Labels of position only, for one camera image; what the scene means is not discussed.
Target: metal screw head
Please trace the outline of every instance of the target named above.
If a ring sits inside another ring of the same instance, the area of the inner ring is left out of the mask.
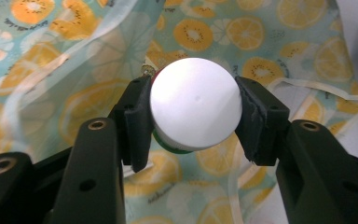
[[[106,122],[102,119],[97,119],[94,120],[92,123],[89,124],[89,129],[90,130],[101,130],[102,128],[104,128],[106,126]]]
[[[11,157],[4,157],[0,159],[0,174],[3,174],[4,172],[9,171],[11,168],[13,168],[17,163],[17,160],[15,158]]]
[[[319,132],[319,130],[321,130],[319,125],[309,122],[309,121],[303,121],[300,123],[300,125],[303,129],[310,131],[310,132]]]

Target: white ball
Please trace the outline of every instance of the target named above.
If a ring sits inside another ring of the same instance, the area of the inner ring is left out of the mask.
[[[170,147],[196,151],[228,138],[241,119],[240,89],[217,63],[188,58],[157,76],[150,106],[160,139]]]

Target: screw hole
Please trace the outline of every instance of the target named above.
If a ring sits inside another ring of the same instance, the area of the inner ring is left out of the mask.
[[[133,109],[133,105],[124,105],[124,108],[131,110],[131,109]]]
[[[304,121],[304,122],[301,122],[300,125],[302,126],[303,129],[311,131],[311,132],[318,132],[320,130],[318,125],[311,123],[311,122]]]
[[[351,192],[358,193],[358,186],[352,183],[351,181],[347,181],[347,180],[342,181],[342,186]]]
[[[103,120],[95,120],[94,122],[89,124],[90,130],[100,130],[106,125],[106,122]]]
[[[0,174],[9,171],[16,165],[17,160],[15,158],[4,157],[0,159]]]
[[[88,179],[80,183],[79,189],[81,191],[87,192],[95,188],[97,183],[93,179]]]

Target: green ring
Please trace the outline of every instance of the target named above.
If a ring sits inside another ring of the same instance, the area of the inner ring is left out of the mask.
[[[161,138],[158,136],[158,133],[156,130],[153,131],[153,136],[155,137],[156,141],[159,143],[160,146],[162,146],[165,150],[174,153],[174,154],[188,154],[191,153],[192,151],[186,151],[186,150],[182,150],[179,148],[174,148],[174,147],[170,147],[168,146],[166,143],[164,143]]]

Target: fruit-patterned fabric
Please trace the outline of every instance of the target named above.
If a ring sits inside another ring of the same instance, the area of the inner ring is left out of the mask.
[[[0,153],[40,161],[71,146],[132,79],[186,57],[270,90],[314,88],[295,119],[333,133],[358,116],[333,0],[0,0]],[[149,160],[125,179],[128,223],[247,222],[276,184],[274,168],[244,159],[235,134],[185,155],[153,139]]]

